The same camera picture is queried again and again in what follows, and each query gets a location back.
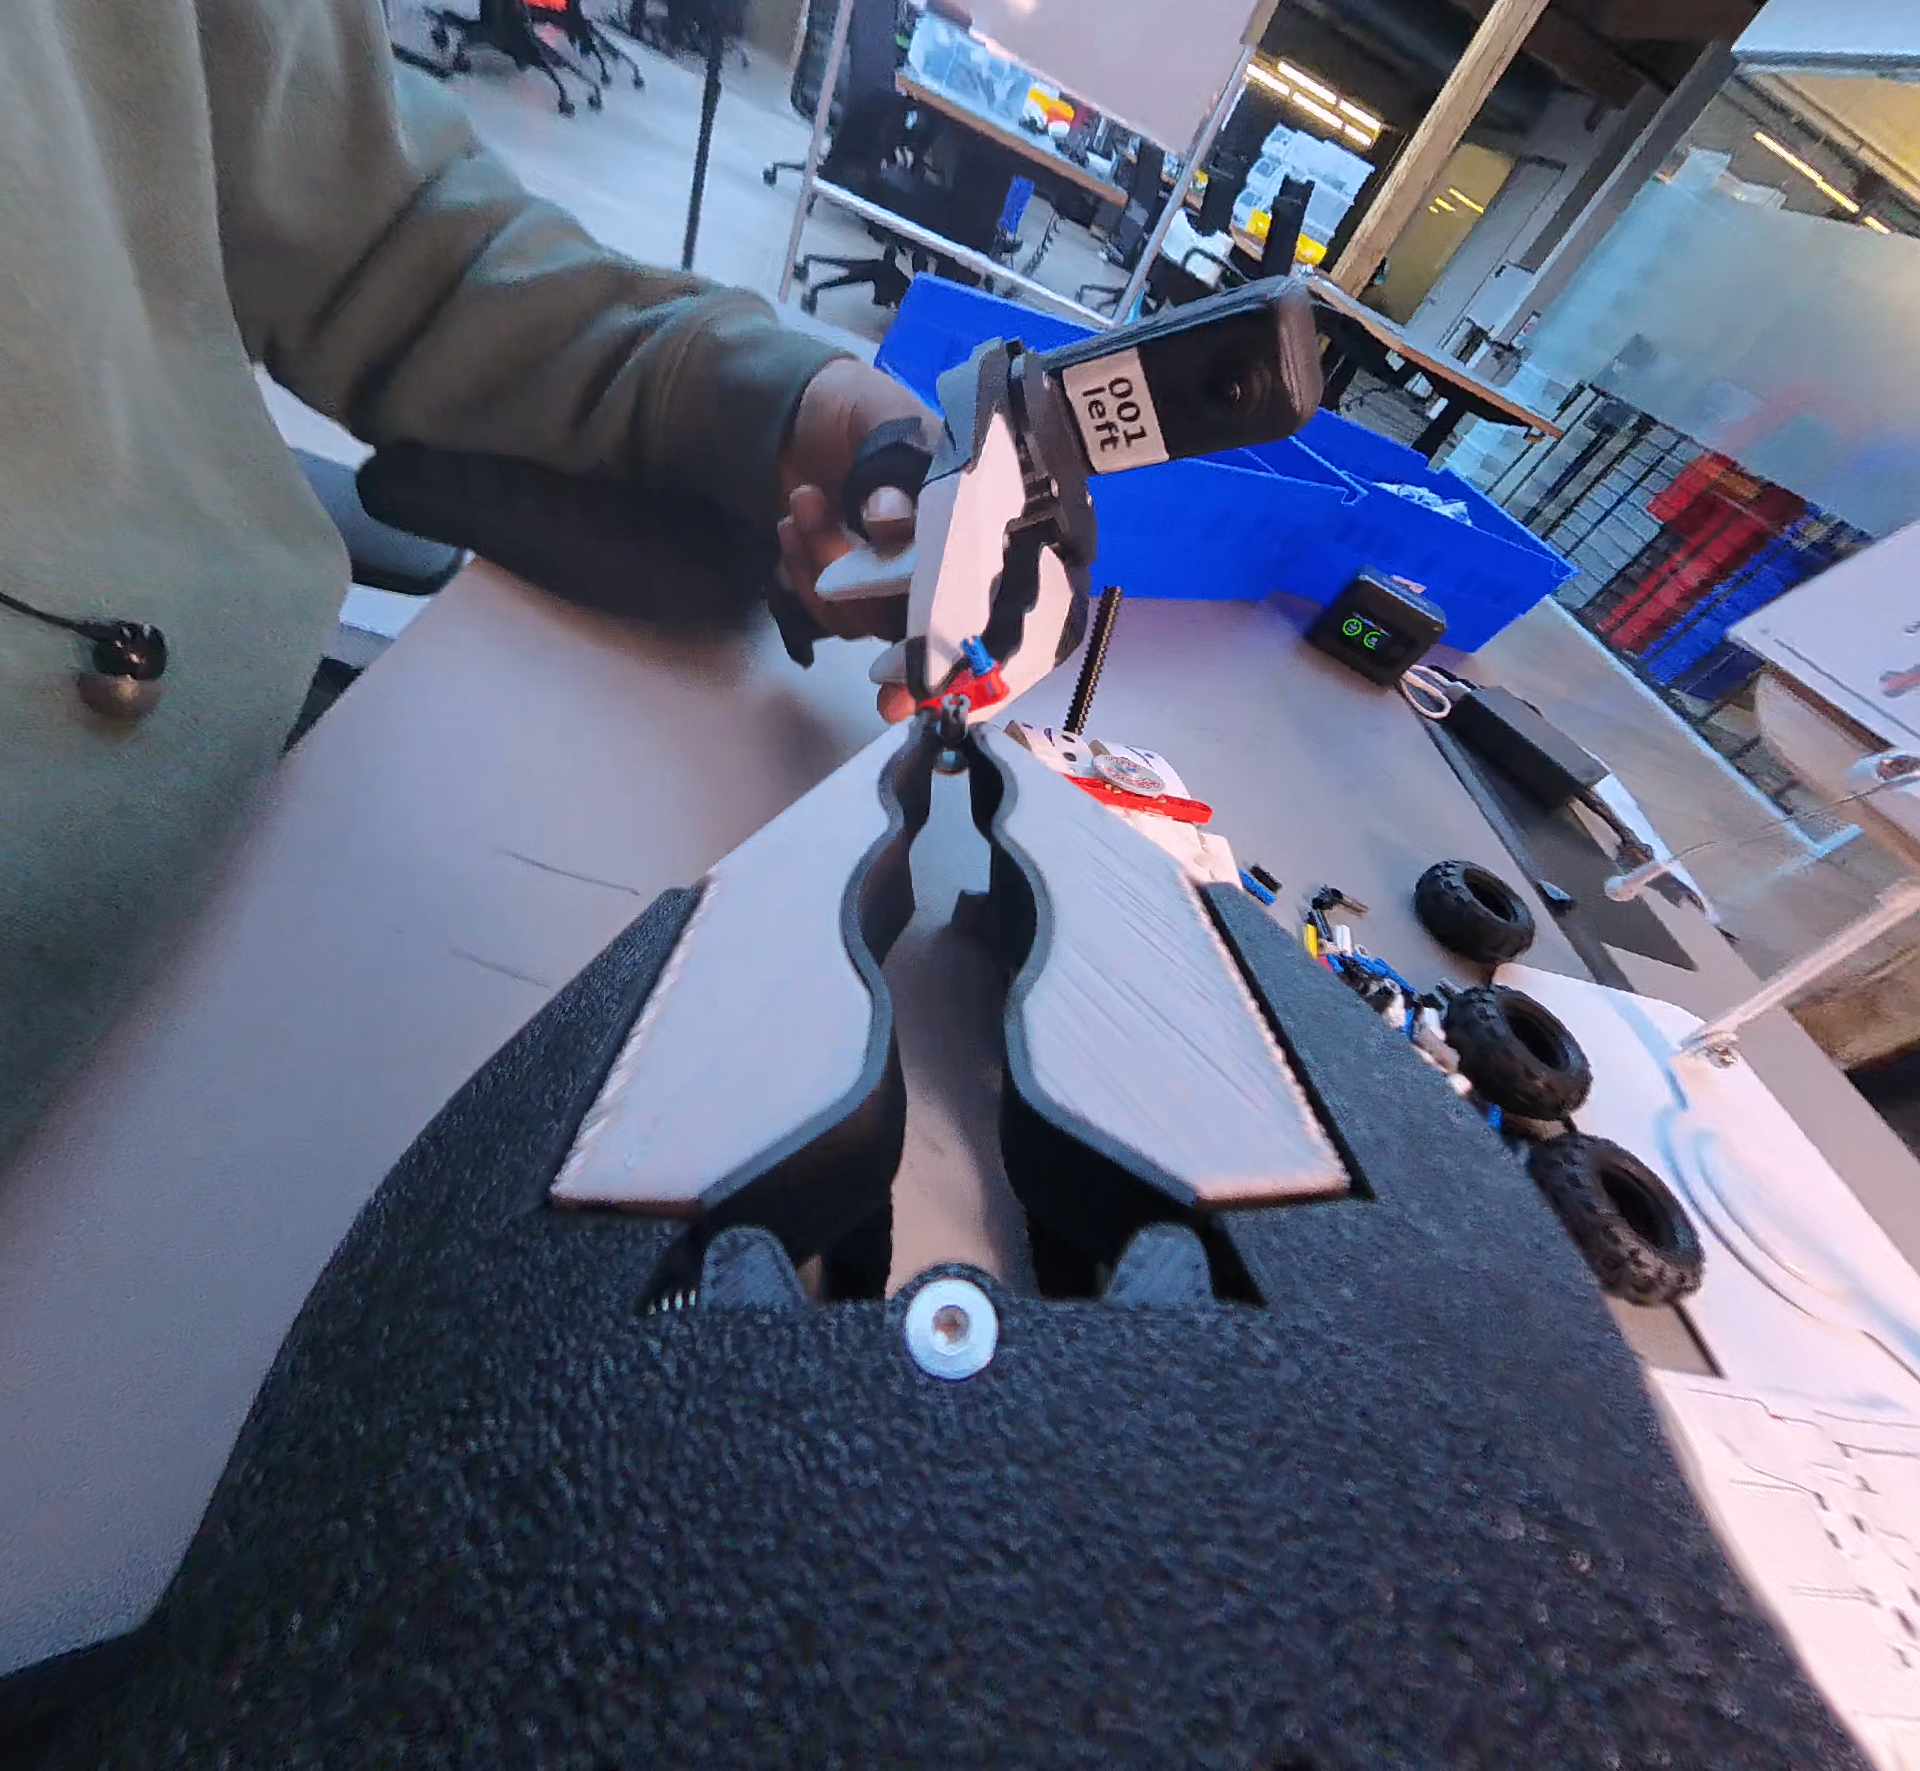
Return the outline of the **white book stand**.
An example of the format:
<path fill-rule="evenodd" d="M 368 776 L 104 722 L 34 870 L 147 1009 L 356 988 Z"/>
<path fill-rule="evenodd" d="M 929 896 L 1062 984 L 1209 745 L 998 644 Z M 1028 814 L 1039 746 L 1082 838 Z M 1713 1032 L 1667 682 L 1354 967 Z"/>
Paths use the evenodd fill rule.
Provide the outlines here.
<path fill-rule="evenodd" d="M 1916 1219 L 1916 1161 L 1792 1023 L 1788 995 L 1838 952 L 1864 952 L 1862 922 L 1761 981 L 1719 935 L 1715 911 L 1669 908 L 1643 870 L 1623 896 L 1579 893 L 1571 912 L 1650 905 L 1698 967 L 1618 946 L 1616 988 L 1543 967 L 1504 967 L 1591 1070 L 1581 1135 L 1643 1161 L 1701 1240 L 1701 1288 L 1674 1307 L 1610 1296 L 1647 1370 L 1743 1391 L 1916 1414 L 1918 1281 L 1899 1231 Z"/>

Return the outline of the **person's left hand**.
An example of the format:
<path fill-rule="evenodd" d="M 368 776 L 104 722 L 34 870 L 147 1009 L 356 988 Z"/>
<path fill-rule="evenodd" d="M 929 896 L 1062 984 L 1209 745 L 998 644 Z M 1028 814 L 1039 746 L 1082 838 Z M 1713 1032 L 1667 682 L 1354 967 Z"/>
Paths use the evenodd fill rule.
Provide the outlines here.
<path fill-rule="evenodd" d="M 838 641 L 874 639 L 888 644 L 905 636 L 894 598 L 820 598 L 817 584 L 831 564 L 861 544 L 842 522 L 841 489 L 869 432 L 913 416 L 922 443 L 934 451 L 941 420 L 897 379 L 848 355 L 822 367 L 807 386 L 780 458 L 788 494 L 777 524 L 780 584 L 796 593 L 817 635 Z"/>

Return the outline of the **black rubber toy tyre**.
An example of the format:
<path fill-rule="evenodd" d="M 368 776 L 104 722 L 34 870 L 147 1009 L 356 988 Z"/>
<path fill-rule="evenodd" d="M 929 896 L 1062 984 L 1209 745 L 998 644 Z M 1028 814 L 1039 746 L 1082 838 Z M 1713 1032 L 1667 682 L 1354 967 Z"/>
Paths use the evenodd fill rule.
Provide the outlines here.
<path fill-rule="evenodd" d="M 1701 1290 L 1700 1235 L 1676 1192 L 1635 1154 L 1563 1132 L 1534 1145 L 1526 1170 L 1608 1296 L 1655 1309 Z"/>
<path fill-rule="evenodd" d="M 1415 917 L 1426 935 L 1482 967 L 1523 960 L 1538 929 L 1525 896 L 1473 862 L 1440 862 L 1415 883 Z"/>
<path fill-rule="evenodd" d="M 1571 1032 L 1520 989 L 1480 985 L 1456 991 L 1444 1034 L 1461 1073 L 1500 1112 L 1560 1120 L 1591 1091 L 1591 1065 Z"/>

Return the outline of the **black power adapter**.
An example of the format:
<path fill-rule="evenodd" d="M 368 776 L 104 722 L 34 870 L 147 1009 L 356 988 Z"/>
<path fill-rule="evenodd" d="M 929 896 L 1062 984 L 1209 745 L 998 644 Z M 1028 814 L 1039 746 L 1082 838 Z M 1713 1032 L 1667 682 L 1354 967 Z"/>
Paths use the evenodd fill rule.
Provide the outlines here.
<path fill-rule="evenodd" d="M 1504 686 L 1473 686 L 1440 726 L 1546 810 L 1593 802 L 1612 769 Z"/>

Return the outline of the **wooden background table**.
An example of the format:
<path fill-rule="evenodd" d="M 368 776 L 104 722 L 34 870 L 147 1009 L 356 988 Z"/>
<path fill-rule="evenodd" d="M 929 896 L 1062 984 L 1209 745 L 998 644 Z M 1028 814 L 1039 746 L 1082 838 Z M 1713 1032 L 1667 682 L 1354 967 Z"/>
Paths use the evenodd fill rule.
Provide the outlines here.
<path fill-rule="evenodd" d="M 1041 142 L 1036 135 L 1023 133 L 1019 127 L 998 124 L 992 114 L 956 102 L 948 93 L 922 82 L 911 70 L 897 73 L 897 89 L 903 99 L 924 106 L 934 116 L 963 127 L 1003 151 L 1015 154 L 1021 161 L 1039 168 L 1055 180 L 1068 181 L 1095 202 L 1125 209 L 1128 200 L 1121 185 L 1072 161 L 1055 145 Z"/>
<path fill-rule="evenodd" d="M 1317 270 L 1298 273 L 1312 299 L 1315 330 L 1322 343 L 1321 409 L 1341 412 L 1346 391 L 1361 374 L 1390 388 L 1411 377 L 1422 379 L 1435 396 L 1436 412 L 1412 450 L 1436 461 L 1443 448 L 1468 418 L 1504 429 L 1518 429 L 1525 443 L 1557 440 L 1565 427 L 1530 411 L 1466 367 L 1466 362 L 1419 343 L 1403 325 L 1349 296 Z"/>

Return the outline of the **wooden support post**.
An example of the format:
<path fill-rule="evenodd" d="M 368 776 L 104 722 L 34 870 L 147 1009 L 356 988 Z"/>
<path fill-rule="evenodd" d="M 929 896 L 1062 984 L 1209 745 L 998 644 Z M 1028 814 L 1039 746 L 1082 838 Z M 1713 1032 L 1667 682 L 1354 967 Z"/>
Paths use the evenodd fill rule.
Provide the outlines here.
<path fill-rule="evenodd" d="M 1385 171 L 1346 248 L 1324 275 L 1346 296 L 1361 296 L 1380 264 L 1443 177 L 1466 128 L 1523 49 L 1550 0 L 1493 0 L 1450 77 Z"/>

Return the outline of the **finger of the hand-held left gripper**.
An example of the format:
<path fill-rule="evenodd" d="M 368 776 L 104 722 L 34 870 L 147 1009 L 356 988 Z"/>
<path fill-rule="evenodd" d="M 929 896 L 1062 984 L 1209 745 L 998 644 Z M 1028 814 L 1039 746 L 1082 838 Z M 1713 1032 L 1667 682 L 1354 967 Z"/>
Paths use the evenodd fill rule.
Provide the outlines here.
<path fill-rule="evenodd" d="M 995 582 L 995 663 L 1005 679 L 1046 679 L 1078 654 L 1091 609 L 1089 573 L 1041 531 L 1015 531 Z"/>
<path fill-rule="evenodd" d="M 1009 535 L 1023 509 L 1015 440 L 981 440 L 973 461 L 945 456 L 931 465 L 906 598 L 905 686 L 914 703 L 938 699 L 965 663 L 961 642 L 987 635 L 995 592 L 1010 587 Z"/>

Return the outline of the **person's left forearm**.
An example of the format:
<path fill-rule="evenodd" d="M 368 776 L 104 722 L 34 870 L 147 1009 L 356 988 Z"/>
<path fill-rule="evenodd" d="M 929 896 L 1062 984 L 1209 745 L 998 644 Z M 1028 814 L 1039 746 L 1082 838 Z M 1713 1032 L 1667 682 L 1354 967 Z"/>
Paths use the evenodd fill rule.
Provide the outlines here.
<path fill-rule="evenodd" d="M 413 73 L 232 80 L 208 108 L 251 358 L 387 456 L 391 522 L 612 614 L 760 600 L 833 347 L 602 248 Z"/>

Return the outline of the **black timer with green display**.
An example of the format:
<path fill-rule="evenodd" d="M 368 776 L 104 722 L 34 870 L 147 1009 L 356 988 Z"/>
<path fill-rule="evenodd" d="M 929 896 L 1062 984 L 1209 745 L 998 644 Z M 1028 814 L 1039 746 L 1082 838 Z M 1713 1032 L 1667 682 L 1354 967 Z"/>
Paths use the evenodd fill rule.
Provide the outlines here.
<path fill-rule="evenodd" d="M 1304 644 L 1382 688 L 1398 686 L 1448 631 L 1446 614 L 1409 584 L 1358 569 L 1317 614 Z"/>

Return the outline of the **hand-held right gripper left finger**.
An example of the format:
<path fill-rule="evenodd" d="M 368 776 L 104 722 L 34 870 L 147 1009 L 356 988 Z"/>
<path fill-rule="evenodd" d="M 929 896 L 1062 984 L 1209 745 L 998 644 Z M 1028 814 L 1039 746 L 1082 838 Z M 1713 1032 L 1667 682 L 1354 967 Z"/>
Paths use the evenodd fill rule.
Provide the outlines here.
<path fill-rule="evenodd" d="M 883 784 L 906 751 L 898 724 L 708 871 L 556 1207 L 721 1213 L 850 1112 L 877 997 L 846 899 L 894 828 Z"/>

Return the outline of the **metal storage rack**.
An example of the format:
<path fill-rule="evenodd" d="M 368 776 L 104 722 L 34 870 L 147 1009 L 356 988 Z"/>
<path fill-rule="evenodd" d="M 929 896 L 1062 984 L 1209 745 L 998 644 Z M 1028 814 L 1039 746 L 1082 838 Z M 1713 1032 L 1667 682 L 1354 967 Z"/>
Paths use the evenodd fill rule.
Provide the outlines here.
<path fill-rule="evenodd" d="M 1489 492 L 1571 564 L 1557 602 L 1693 717 L 1760 674 L 1735 628 L 1867 540 L 1608 391 L 1574 391 L 1555 420 L 1557 438 L 1491 468 Z"/>

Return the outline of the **pile of small brick parts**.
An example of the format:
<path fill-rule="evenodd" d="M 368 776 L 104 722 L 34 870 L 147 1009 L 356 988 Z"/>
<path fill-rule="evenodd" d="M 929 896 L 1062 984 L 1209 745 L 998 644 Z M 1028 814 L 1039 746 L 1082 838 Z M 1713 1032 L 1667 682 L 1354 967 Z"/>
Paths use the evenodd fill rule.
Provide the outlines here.
<path fill-rule="evenodd" d="M 1398 967 L 1358 944 L 1354 929 L 1343 922 L 1345 912 L 1366 917 L 1369 908 L 1335 886 L 1322 886 L 1311 893 L 1306 917 L 1294 927 L 1298 942 L 1439 1072 L 1459 1097 L 1495 1124 L 1503 1110 L 1466 1073 L 1446 1027 L 1448 1004 L 1464 988 L 1444 979 L 1430 988 L 1415 985 Z"/>

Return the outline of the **small red brick beam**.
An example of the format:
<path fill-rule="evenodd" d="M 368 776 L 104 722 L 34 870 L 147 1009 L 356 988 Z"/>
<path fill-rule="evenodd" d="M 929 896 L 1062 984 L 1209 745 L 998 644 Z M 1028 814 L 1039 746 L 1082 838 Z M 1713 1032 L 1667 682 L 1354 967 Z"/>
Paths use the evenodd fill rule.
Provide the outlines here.
<path fill-rule="evenodd" d="M 941 776 L 963 774 L 969 767 L 969 731 L 1009 701 L 1010 686 L 984 636 L 963 639 L 957 674 L 917 711 L 931 726 L 932 769 Z"/>

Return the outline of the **white toy truck model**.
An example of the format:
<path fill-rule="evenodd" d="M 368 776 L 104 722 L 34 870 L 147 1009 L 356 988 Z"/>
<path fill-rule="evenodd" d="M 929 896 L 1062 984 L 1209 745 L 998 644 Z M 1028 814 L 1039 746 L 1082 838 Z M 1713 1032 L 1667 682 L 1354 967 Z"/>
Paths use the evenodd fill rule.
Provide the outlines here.
<path fill-rule="evenodd" d="M 998 731 L 1164 849 L 1196 886 L 1244 888 L 1230 843 L 1212 828 L 1212 807 L 1188 792 L 1162 753 L 1023 720 L 1000 720 Z"/>

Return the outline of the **grey desk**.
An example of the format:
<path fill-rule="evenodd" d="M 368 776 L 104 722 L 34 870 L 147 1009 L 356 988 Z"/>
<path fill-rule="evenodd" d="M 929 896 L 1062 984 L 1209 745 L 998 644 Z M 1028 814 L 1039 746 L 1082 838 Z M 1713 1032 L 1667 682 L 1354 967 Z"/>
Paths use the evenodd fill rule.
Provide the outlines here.
<path fill-rule="evenodd" d="M 1867 1768 L 1546 1209 L 1204 897 L 1358 1198 L 1203 1214 L 1179 1302 L 752 1302 L 777 1209 L 547 1207 L 695 845 L 831 722 L 453 584 L 293 751 L 4 1161 L 4 1766 Z"/>

